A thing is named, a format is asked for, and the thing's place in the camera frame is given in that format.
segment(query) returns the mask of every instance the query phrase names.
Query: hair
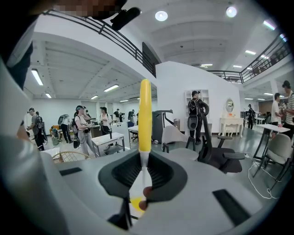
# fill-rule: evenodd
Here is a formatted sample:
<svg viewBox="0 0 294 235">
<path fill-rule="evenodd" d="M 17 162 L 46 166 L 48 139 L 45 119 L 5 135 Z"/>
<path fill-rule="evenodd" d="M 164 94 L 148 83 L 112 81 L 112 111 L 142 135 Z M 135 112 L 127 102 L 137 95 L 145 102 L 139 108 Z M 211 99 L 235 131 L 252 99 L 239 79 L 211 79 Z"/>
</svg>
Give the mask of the hair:
<svg viewBox="0 0 294 235">
<path fill-rule="evenodd" d="M 198 92 L 194 90 L 194 91 L 192 92 L 192 97 L 194 97 L 194 96 L 197 95 L 197 94 L 198 94 Z"/>
<path fill-rule="evenodd" d="M 276 93 L 276 94 L 275 94 L 275 100 L 276 100 L 278 97 L 280 97 L 280 93 Z"/>
<path fill-rule="evenodd" d="M 104 110 L 105 113 L 107 113 L 107 108 L 106 107 L 100 107 L 100 109 Z"/>
</svg>

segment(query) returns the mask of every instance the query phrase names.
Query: person wearing black cap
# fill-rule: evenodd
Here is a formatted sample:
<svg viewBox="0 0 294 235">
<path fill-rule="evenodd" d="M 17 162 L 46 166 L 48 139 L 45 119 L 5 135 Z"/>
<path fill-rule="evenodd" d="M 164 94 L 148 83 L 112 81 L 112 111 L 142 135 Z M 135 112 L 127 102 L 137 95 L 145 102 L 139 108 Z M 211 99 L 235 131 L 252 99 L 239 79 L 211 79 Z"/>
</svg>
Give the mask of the person wearing black cap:
<svg viewBox="0 0 294 235">
<path fill-rule="evenodd" d="M 249 110 L 248 110 L 248 129 L 253 128 L 253 119 L 254 119 L 254 110 L 251 107 L 251 104 L 248 105 Z"/>
<path fill-rule="evenodd" d="M 285 128 L 289 128 L 289 131 L 283 132 L 283 134 L 287 135 L 290 137 L 292 140 L 293 134 L 294 134 L 294 123 L 293 123 L 293 118 L 294 118 L 294 94 L 293 91 L 291 90 L 290 82 L 289 81 L 284 81 L 282 87 L 284 88 L 286 94 L 288 95 L 288 104 L 287 108 L 284 110 L 284 113 L 286 114 L 286 121 L 283 125 Z"/>
<path fill-rule="evenodd" d="M 193 91 L 192 92 L 192 100 L 189 101 L 188 103 L 188 107 L 189 107 L 189 115 L 195 115 L 197 114 L 197 108 L 190 108 L 192 106 L 195 106 L 195 103 L 198 103 L 200 101 L 202 101 L 201 99 L 199 99 L 199 93 L 200 91 Z M 201 127 L 202 127 L 202 119 L 200 116 L 200 113 L 197 114 L 198 117 L 198 122 L 197 122 L 197 127 L 196 127 L 196 144 L 200 145 L 201 144 L 201 139 L 200 139 L 200 135 L 201 135 Z M 195 130 L 190 130 L 190 136 L 192 138 L 194 138 L 194 134 L 195 134 Z"/>
<path fill-rule="evenodd" d="M 27 128 L 27 130 L 33 130 L 34 139 L 36 141 L 37 147 L 40 151 L 43 151 L 44 146 L 43 146 L 43 136 L 42 136 L 42 125 L 40 124 L 40 118 L 35 113 L 34 108 L 30 108 L 28 112 L 32 116 L 32 124 Z"/>
<path fill-rule="evenodd" d="M 80 145 L 82 147 L 82 152 L 85 155 L 89 155 L 88 146 L 90 147 L 92 152 L 94 152 L 92 140 L 91 140 L 92 139 L 91 133 L 88 130 L 87 122 L 86 122 L 86 120 L 89 120 L 90 118 L 87 115 L 85 115 L 85 110 L 83 106 L 78 105 L 75 110 L 76 110 L 76 113 L 75 113 L 74 121 L 78 127 L 78 137 L 80 140 Z"/>
</svg>

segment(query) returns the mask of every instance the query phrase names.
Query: ceiling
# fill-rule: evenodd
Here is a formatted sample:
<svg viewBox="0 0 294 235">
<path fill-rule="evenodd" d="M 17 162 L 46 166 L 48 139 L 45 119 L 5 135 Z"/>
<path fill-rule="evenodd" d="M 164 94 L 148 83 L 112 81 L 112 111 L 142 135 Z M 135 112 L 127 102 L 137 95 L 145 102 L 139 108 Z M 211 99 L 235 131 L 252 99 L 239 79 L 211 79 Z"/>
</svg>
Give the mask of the ceiling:
<svg viewBox="0 0 294 235">
<path fill-rule="evenodd" d="M 141 79 L 133 75 L 128 68 L 117 66 L 114 62 L 104 59 L 98 50 L 88 51 L 81 47 L 71 47 L 68 39 L 64 44 L 33 40 L 34 51 L 31 66 L 28 70 L 25 89 L 34 98 L 47 98 L 45 93 L 58 99 L 89 100 L 97 95 L 94 101 L 119 102 L 140 93 Z M 31 73 L 37 69 L 43 86 L 40 86 Z M 105 89 L 118 84 L 119 87 L 109 92 Z M 157 95 L 152 87 L 152 95 Z"/>
<path fill-rule="evenodd" d="M 278 77 L 275 80 L 277 83 L 278 93 L 286 97 L 284 88 L 282 87 L 282 84 L 285 80 L 288 80 L 290 84 L 294 86 L 294 71 L 291 71 L 281 77 Z M 258 98 L 272 100 L 272 96 L 264 95 L 264 93 L 270 93 L 270 94 L 274 93 L 271 89 L 270 82 L 263 83 L 261 85 L 256 86 L 255 88 L 245 91 L 245 98 L 254 98 L 255 100 Z"/>
<path fill-rule="evenodd" d="M 126 8 L 137 6 L 142 14 L 126 27 L 135 25 L 150 36 L 166 61 L 189 65 L 211 63 L 209 70 L 242 71 L 276 37 L 263 25 L 268 17 L 249 0 L 232 0 L 238 9 L 234 18 L 226 16 L 227 0 L 128 0 Z M 155 19 L 165 11 L 168 19 Z"/>
</svg>

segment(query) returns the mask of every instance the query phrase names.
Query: ceiling light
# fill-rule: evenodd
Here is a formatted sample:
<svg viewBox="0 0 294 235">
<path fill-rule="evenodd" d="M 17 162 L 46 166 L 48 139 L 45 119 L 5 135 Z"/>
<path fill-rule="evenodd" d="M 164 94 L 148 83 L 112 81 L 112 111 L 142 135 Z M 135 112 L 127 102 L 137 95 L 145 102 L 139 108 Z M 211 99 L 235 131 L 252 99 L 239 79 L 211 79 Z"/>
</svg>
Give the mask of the ceiling light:
<svg viewBox="0 0 294 235">
<path fill-rule="evenodd" d="M 237 15 L 237 9 L 233 6 L 230 6 L 226 9 L 226 15 L 230 18 L 233 18 Z"/>
<path fill-rule="evenodd" d="M 249 51 L 249 50 L 246 50 L 245 52 L 248 53 L 248 54 L 252 54 L 252 55 L 255 55 L 256 54 L 256 52 Z"/>
<path fill-rule="evenodd" d="M 104 90 L 104 91 L 105 91 L 105 92 L 108 92 L 108 91 L 113 90 L 114 88 L 117 88 L 117 87 L 119 87 L 119 85 L 115 84 L 114 86 L 109 87 L 109 88 L 107 88 L 107 89 Z"/>
<path fill-rule="evenodd" d="M 41 79 L 40 79 L 40 76 L 39 76 L 38 70 L 37 70 L 37 69 L 32 69 L 32 74 L 33 74 L 33 76 L 35 77 L 35 79 L 37 80 L 38 84 L 39 84 L 40 86 L 43 86 L 43 83 L 42 83 L 42 81 L 41 81 Z"/>
<path fill-rule="evenodd" d="M 168 15 L 165 11 L 159 11 L 155 14 L 155 18 L 158 21 L 165 21 L 167 19 Z"/>
<path fill-rule="evenodd" d="M 265 55 L 261 55 L 261 58 L 268 59 L 269 57 L 267 57 L 267 56 L 265 56 Z"/>
<path fill-rule="evenodd" d="M 284 34 L 281 34 L 281 35 L 280 35 L 280 38 L 283 39 L 284 42 L 287 41 L 287 39 L 285 38 L 285 35 L 284 35 Z"/>
<path fill-rule="evenodd" d="M 269 27 L 270 29 L 275 30 L 275 27 L 272 26 L 269 22 L 264 21 L 263 24 L 266 25 L 267 27 Z"/>
</svg>

